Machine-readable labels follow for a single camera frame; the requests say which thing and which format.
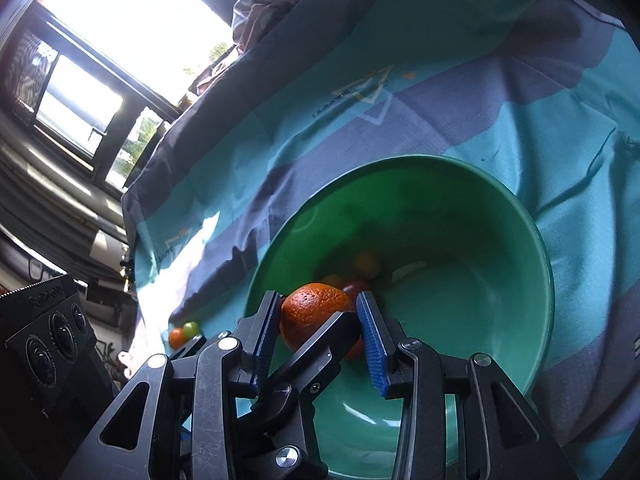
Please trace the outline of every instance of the green bowl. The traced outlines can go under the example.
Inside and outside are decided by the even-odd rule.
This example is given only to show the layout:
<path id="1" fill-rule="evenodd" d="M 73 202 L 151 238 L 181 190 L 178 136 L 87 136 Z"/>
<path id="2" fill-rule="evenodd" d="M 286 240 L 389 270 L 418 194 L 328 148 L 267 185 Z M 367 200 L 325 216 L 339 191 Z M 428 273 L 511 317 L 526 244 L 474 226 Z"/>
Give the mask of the green bowl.
<path id="1" fill-rule="evenodd" d="M 372 288 L 383 312 L 441 354 L 486 352 L 526 392 L 548 345 L 551 266 L 527 211 L 472 165 L 411 155 L 353 170 L 313 195 L 273 239 L 252 281 L 246 314 L 266 290 L 289 294 L 328 274 L 348 277 L 360 251 L 380 256 Z M 275 368 L 290 355 L 279 340 Z M 447 396 L 447 463 L 457 458 Z M 322 460 L 334 476 L 389 478 L 401 401 L 384 400 L 364 359 L 315 402 Z"/>

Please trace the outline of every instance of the camera lens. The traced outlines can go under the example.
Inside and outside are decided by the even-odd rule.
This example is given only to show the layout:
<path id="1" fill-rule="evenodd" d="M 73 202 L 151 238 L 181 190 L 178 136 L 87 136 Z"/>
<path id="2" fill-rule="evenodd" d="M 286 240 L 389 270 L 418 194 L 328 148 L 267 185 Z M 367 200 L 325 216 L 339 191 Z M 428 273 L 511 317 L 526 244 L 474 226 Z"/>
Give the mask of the camera lens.
<path id="1" fill-rule="evenodd" d="M 48 386 L 55 384 L 56 367 L 44 343 L 35 336 L 27 339 L 27 359 L 31 365 L 31 370 L 39 380 Z"/>
<path id="2" fill-rule="evenodd" d="M 83 334 L 86 334 L 86 319 L 77 303 L 74 303 L 71 306 L 71 313 L 74 316 L 74 321 L 76 322 L 78 330 Z"/>
<path id="3" fill-rule="evenodd" d="M 49 323 L 53 342 L 62 356 L 70 361 L 75 359 L 78 355 L 78 347 L 66 317 L 60 312 L 56 312 L 51 316 Z"/>

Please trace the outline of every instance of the tree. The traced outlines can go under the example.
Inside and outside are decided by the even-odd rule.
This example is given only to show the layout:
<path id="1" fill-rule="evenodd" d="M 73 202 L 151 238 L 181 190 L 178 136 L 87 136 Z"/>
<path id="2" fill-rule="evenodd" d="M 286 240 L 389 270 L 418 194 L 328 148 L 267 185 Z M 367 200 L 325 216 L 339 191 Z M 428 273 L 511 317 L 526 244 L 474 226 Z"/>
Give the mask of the tree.
<path id="1" fill-rule="evenodd" d="M 122 146 L 122 151 L 126 153 L 126 158 L 118 156 L 113 163 L 113 169 L 118 174 L 127 177 L 133 166 L 142 155 L 146 145 L 154 136 L 154 133 L 158 129 L 158 120 L 154 120 L 151 117 L 143 117 L 138 127 L 138 138 L 135 140 L 127 139 Z"/>
<path id="2" fill-rule="evenodd" d="M 220 56 L 222 56 L 231 45 L 229 45 L 226 41 L 221 41 L 217 45 L 215 45 L 211 50 L 209 50 L 209 61 L 215 63 Z"/>

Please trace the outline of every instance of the green tomato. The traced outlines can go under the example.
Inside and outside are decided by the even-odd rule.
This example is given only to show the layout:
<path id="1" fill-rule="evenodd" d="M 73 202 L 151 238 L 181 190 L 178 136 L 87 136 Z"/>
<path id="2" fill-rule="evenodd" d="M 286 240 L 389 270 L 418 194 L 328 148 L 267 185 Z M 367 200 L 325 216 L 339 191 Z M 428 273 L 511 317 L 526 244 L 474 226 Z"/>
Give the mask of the green tomato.
<path id="1" fill-rule="evenodd" d="M 200 327 L 195 321 L 188 321 L 182 327 L 182 332 L 187 339 L 191 339 L 200 333 Z"/>

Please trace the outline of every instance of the bowl rim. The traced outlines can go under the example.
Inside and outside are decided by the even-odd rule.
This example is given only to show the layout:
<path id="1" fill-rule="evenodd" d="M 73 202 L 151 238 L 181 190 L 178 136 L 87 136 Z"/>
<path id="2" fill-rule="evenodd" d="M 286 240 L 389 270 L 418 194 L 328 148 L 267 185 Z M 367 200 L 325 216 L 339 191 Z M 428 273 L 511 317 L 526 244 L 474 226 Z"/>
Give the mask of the bowl rim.
<path id="1" fill-rule="evenodd" d="M 551 341 L 551 333 L 553 329 L 554 316 L 555 316 L 555 287 L 554 287 L 554 279 L 552 273 L 551 262 L 549 260 L 548 254 L 546 252 L 546 246 L 536 223 L 533 218 L 529 214 L 529 212 L 522 205 L 520 200 L 498 179 L 496 179 L 493 175 L 487 173 L 485 170 L 481 170 L 477 166 L 470 164 L 469 162 L 465 162 L 464 160 L 459 160 L 457 158 L 452 158 L 450 156 L 443 155 L 422 155 L 422 154 L 411 154 L 411 155 L 398 155 L 398 156 L 390 156 L 385 158 L 380 158 L 379 160 L 374 160 L 372 162 L 368 162 L 362 166 L 349 170 L 340 176 L 334 178 L 327 184 L 321 187 L 318 191 L 313 193 L 305 202 L 298 208 L 298 210 L 293 213 L 287 219 L 286 222 L 282 225 L 282 227 L 278 230 L 276 235 L 270 241 L 261 261 L 258 263 L 258 266 L 255 269 L 254 275 L 252 276 L 251 283 L 249 284 L 249 288 L 247 291 L 247 295 L 245 298 L 244 304 L 244 315 L 250 316 L 253 312 L 250 313 L 250 306 L 248 304 L 248 300 L 252 295 L 252 291 L 254 290 L 255 282 L 258 279 L 260 273 L 269 265 L 270 260 L 273 258 L 273 255 L 276 252 L 278 244 L 282 243 L 284 240 L 283 233 L 289 231 L 291 226 L 294 224 L 297 218 L 302 214 L 303 211 L 308 209 L 309 207 L 315 206 L 318 202 L 320 202 L 325 196 L 334 192 L 334 189 L 337 189 L 338 186 L 343 186 L 346 183 L 352 182 L 360 177 L 363 173 L 369 173 L 372 169 L 389 169 L 398 164 L 402 164 L 403 161 L 410 160 L 415 162 L 417 160 L 423 161 L 434 161 L 441 162 L 445 164 L 452 164 L 462 170 L 466 170 L 474 174 L 475 176 L 483 179 L 488 184 L 490 184 L 495 190 L 497 190 L 507 201 L 508 203 L 515 209 L 516 213 L 520 217 L 520 219 L 524 222 L 525 227 L 531 237 L 535 240 L 536 245 L 536 253 L 538 255 L 538 261 L 543 266 L 544 274 L 546 277 L 545 285 L 546 285 L 546 294 L 545 294 L 545 307 L 546 307 L 546 320 L 545 327 L 543 333 L 542 345 L 538 348 L 538 352 L 536 355 L 536 359 L 534 362 L 534 366 L 529 372 L 529 376 L 527 377 L 526 384 L 524 386 L 524 394 L 527 395 L 530 391 L 530 388 L 536 379 L 537 374 L 540 371 L 542 363 L 546 357 L 548 352 L 549 343 Z"/>

